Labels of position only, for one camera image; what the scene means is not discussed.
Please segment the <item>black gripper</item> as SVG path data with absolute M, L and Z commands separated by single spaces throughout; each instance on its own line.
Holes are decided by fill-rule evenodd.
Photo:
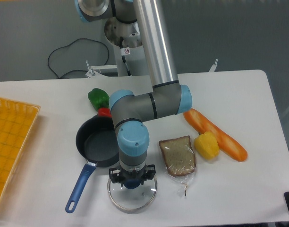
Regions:
M 112 183 L 119 183 L 121 187 L 124 182 L 128 180 L 140 181 L 141 185 L 147 180 L 152 180 L 156 174 L 155 165 L 145 165 L 140 169 L 132 169 L 132 171 L 125 170 L 123 167 L 116 167 L 109 169 L 109 178 Z

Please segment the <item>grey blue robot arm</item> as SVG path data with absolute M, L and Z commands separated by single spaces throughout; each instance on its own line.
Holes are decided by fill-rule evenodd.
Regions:
M 109 170 L 109 177 L 134 189 L 156 173 L 154 165 L 146 164 L 149 132 L 144 122 L 188 111 L 192 96 L 179 83 L 159 0 L 77 0 L 75 5 L 86 22 L 106 19 L 104 32 L 120 76 L 150 76 L 152 92 L 136 96 L 120 90 L 109 100 L 120 164 Z

